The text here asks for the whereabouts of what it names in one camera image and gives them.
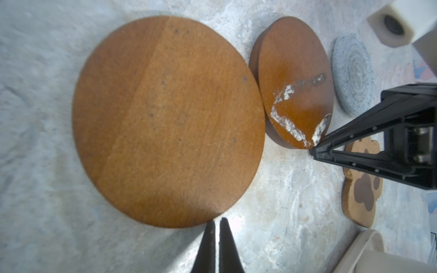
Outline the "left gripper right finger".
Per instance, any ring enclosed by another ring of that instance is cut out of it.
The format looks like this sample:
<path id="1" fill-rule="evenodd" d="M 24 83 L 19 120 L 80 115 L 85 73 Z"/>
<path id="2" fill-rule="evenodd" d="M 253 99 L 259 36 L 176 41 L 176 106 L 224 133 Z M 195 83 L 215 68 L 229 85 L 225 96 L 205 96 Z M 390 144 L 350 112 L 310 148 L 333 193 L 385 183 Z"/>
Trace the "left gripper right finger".
<path id="1" fill-rule="evenodd" d="M 244 273 L 227 218 L 222 218 L 220 221 L 219 272 Z"/>

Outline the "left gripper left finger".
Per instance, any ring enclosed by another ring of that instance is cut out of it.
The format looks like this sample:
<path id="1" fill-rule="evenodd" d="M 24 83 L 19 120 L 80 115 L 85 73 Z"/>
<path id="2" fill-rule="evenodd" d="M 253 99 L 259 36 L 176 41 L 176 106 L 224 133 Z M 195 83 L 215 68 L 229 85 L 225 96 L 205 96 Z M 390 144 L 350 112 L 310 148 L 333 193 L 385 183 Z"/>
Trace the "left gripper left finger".
<path id="1" fill-rule="evenodd" d="M 216 270 L 215 223 L 207 223 L 191 273 L 214 273 Z"/>

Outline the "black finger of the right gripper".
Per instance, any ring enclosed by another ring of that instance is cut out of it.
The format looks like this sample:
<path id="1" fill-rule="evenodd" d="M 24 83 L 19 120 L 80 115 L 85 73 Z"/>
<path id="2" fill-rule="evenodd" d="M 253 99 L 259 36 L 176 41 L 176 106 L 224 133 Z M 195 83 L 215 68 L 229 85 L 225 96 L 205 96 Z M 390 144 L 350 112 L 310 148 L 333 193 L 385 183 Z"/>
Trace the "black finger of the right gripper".
<path id="1" fill-rule="evenodd" d="M 320 162 L 423 190 L 437 188 L 437 85 L 386 89 L 381 101 L 310 150 Z"/>

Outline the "glossy brown wooden coaster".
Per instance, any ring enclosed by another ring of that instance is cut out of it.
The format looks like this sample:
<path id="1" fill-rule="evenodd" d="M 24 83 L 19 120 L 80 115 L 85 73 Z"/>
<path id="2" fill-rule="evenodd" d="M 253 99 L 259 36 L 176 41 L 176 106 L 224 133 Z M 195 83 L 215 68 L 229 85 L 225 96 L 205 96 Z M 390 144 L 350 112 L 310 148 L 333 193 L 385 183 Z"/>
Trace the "glossy brown wooden coaster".
<path id="1" fill-rule="evenodd" d="M 265 109 L 266 133 L 290 149 L 312 149 L 331 123 L 331 63 L 312 28 L 282 17 L 257 38 L 249 58 Z"/>

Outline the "matte brown wooden coaster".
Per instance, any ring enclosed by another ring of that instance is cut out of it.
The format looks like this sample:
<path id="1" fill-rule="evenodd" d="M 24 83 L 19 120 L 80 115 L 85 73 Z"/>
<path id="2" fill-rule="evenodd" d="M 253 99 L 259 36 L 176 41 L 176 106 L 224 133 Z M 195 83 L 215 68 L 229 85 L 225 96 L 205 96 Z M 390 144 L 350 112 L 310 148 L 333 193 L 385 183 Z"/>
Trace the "matte brown wooden coaster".
<path id="1" fill-rule="evenodd" d="M 206 25 L 171 16 L 127 23 L 96 47 L 76 84 L 72 127 L 105 199 L 164 228 L 197 226 L 233 206 L 265 142 L 243 57 Z"/>

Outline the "white and blue mug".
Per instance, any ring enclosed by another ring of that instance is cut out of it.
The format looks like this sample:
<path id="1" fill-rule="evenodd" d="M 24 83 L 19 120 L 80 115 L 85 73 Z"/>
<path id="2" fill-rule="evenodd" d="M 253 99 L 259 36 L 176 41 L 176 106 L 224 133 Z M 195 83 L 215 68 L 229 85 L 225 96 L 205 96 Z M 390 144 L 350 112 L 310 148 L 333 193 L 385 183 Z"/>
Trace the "white and blue mug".
<path id="1" fill-rule="evenodd" d="M 436 266 L 416 260 L 365 250 L 357 262 L 356 273 L 435 273 Z"/>

